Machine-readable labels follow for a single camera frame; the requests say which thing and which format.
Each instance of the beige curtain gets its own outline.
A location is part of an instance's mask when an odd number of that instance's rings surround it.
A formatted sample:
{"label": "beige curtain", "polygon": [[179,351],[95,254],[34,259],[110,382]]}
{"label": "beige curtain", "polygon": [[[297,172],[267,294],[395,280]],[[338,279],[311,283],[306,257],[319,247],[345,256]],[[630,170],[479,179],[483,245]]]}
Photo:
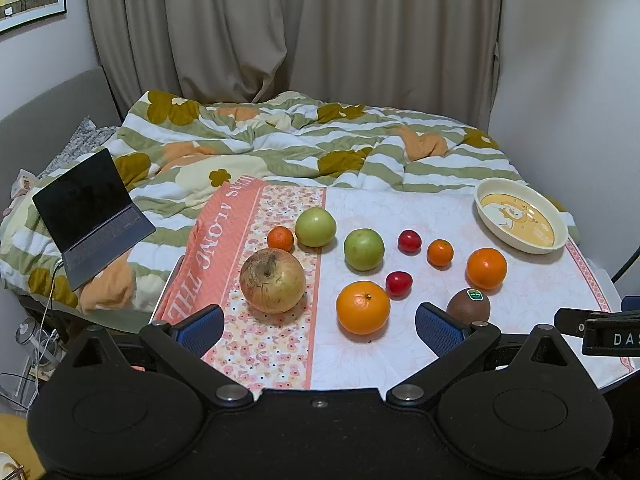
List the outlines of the beige curtain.
{"label": "beige curtain", "polygon": [[201,102],[286,89],[485,129],[500,0],[88,0],[122,113],[151,88]]}

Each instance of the laptop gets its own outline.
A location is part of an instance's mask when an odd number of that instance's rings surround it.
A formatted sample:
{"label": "laptop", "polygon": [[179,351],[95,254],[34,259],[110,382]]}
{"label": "laptop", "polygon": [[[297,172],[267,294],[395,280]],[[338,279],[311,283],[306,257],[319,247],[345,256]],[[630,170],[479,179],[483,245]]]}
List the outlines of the laptop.
{"label": "laptop", "polygon": [[60,175],[33,203],[62,253],[71,290],[156,230],[131,201],[108,150]]}

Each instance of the onion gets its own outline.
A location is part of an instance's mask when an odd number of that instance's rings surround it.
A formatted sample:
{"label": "onion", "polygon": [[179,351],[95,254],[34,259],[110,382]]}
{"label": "onion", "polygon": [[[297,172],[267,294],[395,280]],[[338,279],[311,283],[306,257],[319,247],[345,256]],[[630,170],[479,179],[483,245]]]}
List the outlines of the onion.
{"label": "onion", "polygon": [[240,289],[247,303],[267,314],[293,308],[305,293],[305,271],[281,249],[261,249],[240,270]]}

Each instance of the striped comforter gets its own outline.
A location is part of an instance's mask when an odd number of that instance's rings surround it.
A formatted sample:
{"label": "striped comforter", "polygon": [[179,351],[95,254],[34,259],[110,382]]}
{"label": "striped comforter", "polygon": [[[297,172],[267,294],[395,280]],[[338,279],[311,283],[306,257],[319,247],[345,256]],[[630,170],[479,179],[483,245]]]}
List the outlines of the striped comforter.
{"label": "striped comforter", "polygon": [[53,284],[56,302],[85,316],[101,312],[101,322],[105,311],[151,313],[200,209],[242,174],[283,185],[430,193],[472,192],[491,176],[521,181],[493,139],[455,120],[296,92],[260,104],[202,105],[149,91],[104,147],[154,234],[73,292],[64,269],[53,276],[60,252],[33,205],[36,188],[8,217],[0,245],[5,286],[46,301]]}

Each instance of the cable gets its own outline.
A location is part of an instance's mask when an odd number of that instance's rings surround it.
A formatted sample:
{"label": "cable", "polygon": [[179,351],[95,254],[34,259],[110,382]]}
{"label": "cable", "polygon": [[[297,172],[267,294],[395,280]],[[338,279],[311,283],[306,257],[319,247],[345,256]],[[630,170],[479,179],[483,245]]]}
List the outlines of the cable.
{"label": "cable", "polygon": [[[25,377],[24,375],[20,375],[20,374],[12,374],[12,373],[9,373],[9,372],[0,372],[0,375],[9,375],[9,376],[25,379],[27,381],[31,381],[32,383],[34,382],[32,377]],[[0,396],[4,397],[5,399],[7,399],[7,400],[9,400],[9,401],[11,401],[11,402],[13,402],[15,404],[18,404],[18,406],[21,406],[22,408],[24,408],[24,410],[17,410],[17,411],[20,411],[20,412],[26,411],[27,407],[25,405],[23,405],[21,402],[17,402],[16,400],[13,400],[10,397],[7,397],[2,392],[0,392]]]}
{"label": "cable", "polygon": [[20,374],[10,374],[9,372],[0,372],[0,375],[11,375],[13,377],[20,377],[21,379],[26,379],[28,381],[32,381],[33,382],[33,377],[27,377],[27,376],[20,375]]}
{"label": "cable", "polygon": [[33,394],[33,397],[31,397],[31,400],[29,401],[26,409],[27,412],[31,409],[31,405],[33,404],[33,401],[36,400],[36,397],[40,394],[40,390],[38,389],[38,368],[40,367],[40,360],[42,359],[42,355],[44,354],[44,351],[47,349],[47,346],[49,345],[49,341],[51,340],[51,336],[53,336],[53,332],[51,332],[51,334],[49,334],[49,337],[47,337],[47,340],[44,343],[44,346],[42,345],[42,342],[39,341],[40,338],[40,334],[42,333],[42,327],[44,325],[44,320],[47,317],[47,311],[49,310],[49,307],[51,305],[51,299],[53,298],[53,289],[56,286],[56,272],[58,272],[58,269],[62,267],[62,260],[58,260],[58,262],[56,263],[56,267],[53,269],[53,274],[51,275],[51,290],[49,291],[49,299],[47,300],[47,304],[44,307],[44,314],[42,314],[42,321],[40,322],[40,330],[38,332],[38,352],[36,353],[36,377],[35,377],[35,384],[36,384],[36,391]]}
{"label": "cable", "polygon": [[619,280],[622,277],[622,275],[629,270],[629,267],[631,267],[638,258],[640,258],[640,247],[638,247],[636,252],[631,255],[631,258],[629,258],[625,262],[625,264],[622,267],[620,267],[620,270],[615,273],[611,281],[615,283],[617,280]]}
{"label": "cable", "polygon": [[29,411],[29,409],[28,409],[24,404],[21,404],[21,403],[20,403],[20,402],[18,402],[17,400],[13,400],[11,397],[7,397],[5,394],[0,393],[0,397],[2,397],[3,399],[8,400],[9,402],[12,402],[12,403],[14,403],[14,404],[17,404],[18,406],[20,406],[21,408],[23,408],[23,410],[19,410],[19,411],[22,411],[22,412],[28,412],[28,411]]}

